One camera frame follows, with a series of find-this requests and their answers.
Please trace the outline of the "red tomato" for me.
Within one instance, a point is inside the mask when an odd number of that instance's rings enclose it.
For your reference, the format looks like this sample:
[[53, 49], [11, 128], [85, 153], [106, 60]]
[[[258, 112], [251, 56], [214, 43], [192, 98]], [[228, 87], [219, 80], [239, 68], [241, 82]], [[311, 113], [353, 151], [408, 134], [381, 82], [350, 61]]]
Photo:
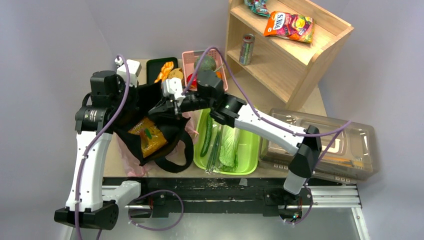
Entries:
[[193, 77], [193, 74], [190, 74], [187, 77], [186, 83], [189, 84], [191, 82], [191, 84], [189, 85], [190, 89], [196, 89], [197, 88], [197, 78]]

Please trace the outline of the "black cloth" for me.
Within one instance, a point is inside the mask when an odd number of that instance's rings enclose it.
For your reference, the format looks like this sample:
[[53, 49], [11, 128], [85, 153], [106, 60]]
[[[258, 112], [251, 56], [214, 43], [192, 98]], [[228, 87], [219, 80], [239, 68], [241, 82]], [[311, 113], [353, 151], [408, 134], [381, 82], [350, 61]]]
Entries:
[[[129, 151], [139, 160], [140, 166], [154, 162], [159, 168], [169, 173], [180, 173], [186, 170], [194, 159], [194, 145], [190, 135], [185, 131], [188, 118], [175, 118], [170, 115], [149, 115], [152, 109], [161, 99], [162, 90], [159, 83], [144, 84], [137, 88], [129, 89], [129, 97], [124, 109], [111, 126], [114, 133], [119, 136]], [[168, 143], [148, 157], [142, 156], [141, 139], [138, 135], [128, 133], [144, 117], [152, 120], [161, 130]], [[185, 164], [178, 165], [167, 159], [167, 156], [175, 151], [179, 143], [184, 144]]]

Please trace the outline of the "yellow orange snack packet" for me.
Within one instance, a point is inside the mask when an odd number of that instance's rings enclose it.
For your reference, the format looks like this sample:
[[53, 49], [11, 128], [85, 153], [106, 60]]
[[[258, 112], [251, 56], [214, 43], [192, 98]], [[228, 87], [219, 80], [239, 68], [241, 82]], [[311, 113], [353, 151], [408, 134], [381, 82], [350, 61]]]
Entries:
[[140, 149], [143, 157], [152, 155], [168, 143], [161, 130], [148, 117], [144, 117], [127, 132], [140, 137]]

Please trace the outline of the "orange braided bread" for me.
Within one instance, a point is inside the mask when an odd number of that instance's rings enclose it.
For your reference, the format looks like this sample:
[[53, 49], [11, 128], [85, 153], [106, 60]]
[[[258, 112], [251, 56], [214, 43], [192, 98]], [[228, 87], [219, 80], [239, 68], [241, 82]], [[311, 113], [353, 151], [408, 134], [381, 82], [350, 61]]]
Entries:
[[157, 82], [163, 82], [167, 79], [169, 73], [174, 69], [174, 62], [173, 61], [167, 61], [164, 63], [164, 65], [161, 67], [160, 72], [155, 79], [154, 83]]

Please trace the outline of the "green netted melon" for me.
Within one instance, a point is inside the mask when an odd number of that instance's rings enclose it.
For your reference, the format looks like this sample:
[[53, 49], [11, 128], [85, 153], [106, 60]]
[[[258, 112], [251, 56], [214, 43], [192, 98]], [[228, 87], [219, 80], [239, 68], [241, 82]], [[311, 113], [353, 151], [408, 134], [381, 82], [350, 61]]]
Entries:
[[203, 60], [200, 63], [198, 71], [215, 71], [217, 69], [217, 64], [215, 59], [212, 56], [205, 55]]

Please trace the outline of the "green cucumber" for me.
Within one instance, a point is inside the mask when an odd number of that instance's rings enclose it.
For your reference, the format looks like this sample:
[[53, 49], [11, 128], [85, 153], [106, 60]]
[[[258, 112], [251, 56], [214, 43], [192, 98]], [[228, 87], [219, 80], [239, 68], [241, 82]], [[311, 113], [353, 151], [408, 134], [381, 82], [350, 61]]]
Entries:
[[203, 140], [203, 146], [200, 151], [200, 157], [205, 157], [208, 153], [210, 142], [212, 139], [212, 131], [213, 131], [213, 119], [210, 117], [210, 115], [206, 118], [206, 129], [205, 129], [205, 137]]

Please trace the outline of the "pink plastic grocery bag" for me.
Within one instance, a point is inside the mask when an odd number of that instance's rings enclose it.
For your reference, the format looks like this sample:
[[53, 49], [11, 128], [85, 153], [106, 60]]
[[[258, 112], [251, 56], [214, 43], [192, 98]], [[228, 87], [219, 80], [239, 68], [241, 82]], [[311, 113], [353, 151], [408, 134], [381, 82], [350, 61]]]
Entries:
[[[199, 139], [199, 132], [196, 130], [199, 112], [184, 112], [183, 116], [190, 118], [186, 124], [185, 131], [190, 135], [193, 143], [195, 144]], [[116, 142], [118, 145], [118, 152], [122, 160], [123, 169], [128, 177], [147, 177], [149, 175], [148, 172], [152, 172], [153, 169], [159, 169], [154, 161], [141, 166], [140, 161], [130, 152], [123, 140], [117, 135]]]

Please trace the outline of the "napa cabbage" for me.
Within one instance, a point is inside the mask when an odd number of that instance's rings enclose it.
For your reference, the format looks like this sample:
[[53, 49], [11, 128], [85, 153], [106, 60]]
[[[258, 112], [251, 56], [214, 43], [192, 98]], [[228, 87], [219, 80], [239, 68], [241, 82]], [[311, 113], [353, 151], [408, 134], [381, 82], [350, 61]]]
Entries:
[[221, 172], [235, 172], [238, 167], [238, 146], [240, 130], [224, 125], [219, 150], [219, 170]]

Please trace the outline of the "teal candy packet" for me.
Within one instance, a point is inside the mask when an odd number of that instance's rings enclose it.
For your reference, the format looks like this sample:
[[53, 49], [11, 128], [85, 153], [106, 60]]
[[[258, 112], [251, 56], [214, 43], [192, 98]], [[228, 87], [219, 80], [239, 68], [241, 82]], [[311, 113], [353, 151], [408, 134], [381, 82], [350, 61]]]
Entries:
[[266, 6], [267, 0], [244, 0], [244, 4], [259, 16], [269, 17], [270, 13]]

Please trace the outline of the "orange green mango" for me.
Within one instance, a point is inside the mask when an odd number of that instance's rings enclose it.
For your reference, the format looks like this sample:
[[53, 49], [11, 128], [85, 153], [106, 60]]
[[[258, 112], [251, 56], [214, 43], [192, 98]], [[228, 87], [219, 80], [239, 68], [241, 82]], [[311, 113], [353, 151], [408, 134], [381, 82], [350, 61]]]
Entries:
[[220, 72], [220, 71], [217, 71], [215, 74], [216, 74], [216, 76], [217, 76], [219, 79], [221, 79], [221, 80], [222, 80], [222, 74], [221, 74], [221, 72]]

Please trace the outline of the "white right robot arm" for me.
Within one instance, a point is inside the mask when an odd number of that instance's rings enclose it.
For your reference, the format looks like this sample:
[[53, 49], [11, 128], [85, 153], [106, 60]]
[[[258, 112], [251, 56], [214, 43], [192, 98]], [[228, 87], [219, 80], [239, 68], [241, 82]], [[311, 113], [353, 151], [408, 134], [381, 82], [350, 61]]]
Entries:
[[301, 189], [311, 178], [322, 151], [319, 130], [290, 125], [257, 111], [241, 98], [225, 92], [223, 81], [212, 70], [193, 74], [197, 88], [183, 92], [178, 78], [161, 83], [164, 101], [149, 110], [149, 115], [181, 116], [183, 112], [209, 109], [217, 123], [254, 133], [282, 147], [293, 156], [280, 196], [288, 204], [300, 198]]

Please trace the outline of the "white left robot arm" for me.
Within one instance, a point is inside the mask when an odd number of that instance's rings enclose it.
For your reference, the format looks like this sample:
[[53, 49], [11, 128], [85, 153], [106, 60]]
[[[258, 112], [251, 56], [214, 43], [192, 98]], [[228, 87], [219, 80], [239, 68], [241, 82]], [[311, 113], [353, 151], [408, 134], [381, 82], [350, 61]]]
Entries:
[[112, 230], [119, 207], [116, 197], [102, 195], [106, 154], [118, 114], [136, 109], [138, 72], [102, 70], [92, 74], [90, 92], [75, 114], [77, 159], [68, 199], [54, 221], [70, 227]]

